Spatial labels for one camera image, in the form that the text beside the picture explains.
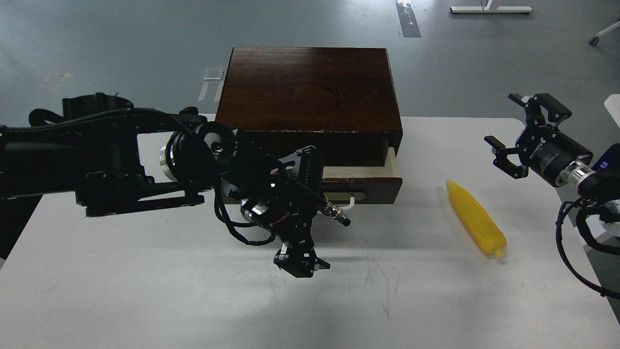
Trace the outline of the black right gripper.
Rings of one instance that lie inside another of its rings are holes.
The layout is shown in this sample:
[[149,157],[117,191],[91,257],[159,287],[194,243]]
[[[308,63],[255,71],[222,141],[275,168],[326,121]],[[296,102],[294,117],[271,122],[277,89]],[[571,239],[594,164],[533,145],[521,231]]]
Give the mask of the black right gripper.
[[[514,179],[527,177],[531,168],[548,184],[559,188],[567,183],[568,176],[562,173],[574,161],[591,163],[593,153],[556,127],[572,116],[564,104],[548,93],[509,94],[508,98],[525,109],[527,128],[513,148],[506,148],[494,136],[484,137],[495,156],[494,166]],[[512,163],[509,155],[519,155],[522,165]]]

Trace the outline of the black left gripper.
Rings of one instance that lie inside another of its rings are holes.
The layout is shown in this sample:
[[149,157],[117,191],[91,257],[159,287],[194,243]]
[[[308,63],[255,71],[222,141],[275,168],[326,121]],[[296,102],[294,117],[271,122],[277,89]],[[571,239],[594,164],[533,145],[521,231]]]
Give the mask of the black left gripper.
[[319,258],[311,236],[311,219],[294,214],[279,223],[281,249],[273,263],[295,278],[311,278],[316,271],[329,270],[330,263]]

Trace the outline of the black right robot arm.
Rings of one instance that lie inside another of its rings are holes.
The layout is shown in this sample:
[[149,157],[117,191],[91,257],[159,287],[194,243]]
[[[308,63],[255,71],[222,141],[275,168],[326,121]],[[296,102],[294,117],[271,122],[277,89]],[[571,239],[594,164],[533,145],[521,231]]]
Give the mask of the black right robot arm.
[[494,136],[484,138],[495,155],[493,164],[514,179],[526,177],[533,170],[554,188],[571,185],[576,189],[579,198],[565,201],[558,212],[555,223],[558,252],[580,282],[603,297],[618,300],[618,292],[598,286],[575,271],[562,244],[562,226],[569,212],[578,208],[575,226],[586,245],[602,253],[620,254],[618,247],[598,242],[587,223],[587,218],[596,216],[607,232],[619,235],[619,144],[610,146],[592,163],[591,151],[560,132],[560,123],[571,117],[572,112],[555,97],[547,93],[509,94],[509,99],[524,109],[526,126],[512,148]]

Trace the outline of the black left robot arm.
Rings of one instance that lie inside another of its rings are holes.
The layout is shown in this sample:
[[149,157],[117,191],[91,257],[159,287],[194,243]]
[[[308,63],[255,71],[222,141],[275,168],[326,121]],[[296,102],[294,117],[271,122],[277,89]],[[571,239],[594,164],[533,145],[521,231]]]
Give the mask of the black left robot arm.
[[213,190],[231,236],[255,247],[282,242],[279,269],[310,278],[330,268],[315,252],[312,221],[351,221],[324,194],[314,146],[279,159],[195,107],[167,113],[104,93],[64,98],[62,108],[34,109],[28,127],[1,126],[2,201],[73,192],[87,217],[104,217],[192,207]]

